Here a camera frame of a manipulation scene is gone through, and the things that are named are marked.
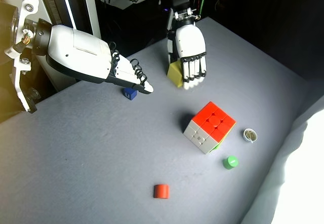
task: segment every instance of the blue cube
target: blue cube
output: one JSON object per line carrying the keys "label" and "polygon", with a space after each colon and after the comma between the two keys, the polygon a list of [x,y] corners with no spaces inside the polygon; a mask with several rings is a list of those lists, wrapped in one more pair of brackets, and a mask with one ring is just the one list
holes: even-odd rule
{"label": "blue cube", "polygon": [[123,89],[124,96],[127,97],[129,100],[133,100],[134,97],[137,95],[137,90],[132,88],[124,88]]}

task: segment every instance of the red face of rubik's cube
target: red face of rubik's cube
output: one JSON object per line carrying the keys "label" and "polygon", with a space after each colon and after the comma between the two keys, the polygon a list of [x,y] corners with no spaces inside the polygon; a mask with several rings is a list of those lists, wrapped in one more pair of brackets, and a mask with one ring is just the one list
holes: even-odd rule
{"label": "red face of rubik's cube", "polygon": [[184,135],[205,154],[217,148],[236,121],[209,102],[190,121]]}

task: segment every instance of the small white cup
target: small white cup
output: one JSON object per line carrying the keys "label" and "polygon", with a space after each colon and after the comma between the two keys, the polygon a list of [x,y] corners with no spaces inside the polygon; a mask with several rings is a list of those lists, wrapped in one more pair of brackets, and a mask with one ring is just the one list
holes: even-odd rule
{"label": "small white cup", "polygon": [[258,139],[258,135],[253,129],[246,129],[243,132],[243,138],[247,142],[254,143]]}

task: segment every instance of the rubik's cube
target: rubik's cube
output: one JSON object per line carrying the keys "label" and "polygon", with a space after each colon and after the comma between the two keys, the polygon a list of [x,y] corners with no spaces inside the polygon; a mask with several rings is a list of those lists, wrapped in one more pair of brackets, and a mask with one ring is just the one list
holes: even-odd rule
{"label": "rubik's cube", "polygon": [[236,121],[209,102],[190,121],[183,134],[205,154],[217,149]]}

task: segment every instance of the tabletop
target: tabletop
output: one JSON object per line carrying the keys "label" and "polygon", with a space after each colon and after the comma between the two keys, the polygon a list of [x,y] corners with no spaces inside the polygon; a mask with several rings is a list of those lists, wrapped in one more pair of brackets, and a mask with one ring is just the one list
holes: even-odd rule
{"label": "tabletop", "polygon": [[[210,18],[197,23],[207,76],[185,91],[166,77],[167,42],[132,55],[154,87],[79,82],[0,125],[0,223],[237,223],[288,134],[307,84]],[[183,134],[209,101],[237,123],[203,154]],[[258,133],[254,144],[242,131]],[[222,160],[239,165],[227,170]],[[155,184],[170,186],[154,199]]]}

